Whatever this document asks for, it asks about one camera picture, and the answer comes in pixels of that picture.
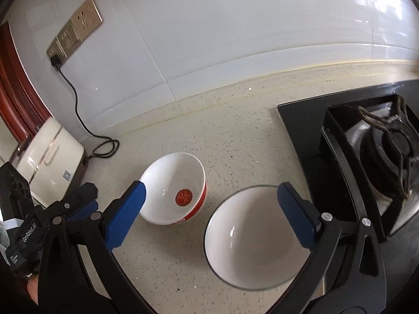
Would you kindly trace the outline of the person's hand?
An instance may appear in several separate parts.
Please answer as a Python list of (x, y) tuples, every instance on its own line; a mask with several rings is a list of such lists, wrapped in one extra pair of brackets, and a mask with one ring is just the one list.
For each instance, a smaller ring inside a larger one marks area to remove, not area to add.
[(36, 305), (38, 305), (38, 279), (37, 274), (32, 274), (27, 283), (28, 294)]

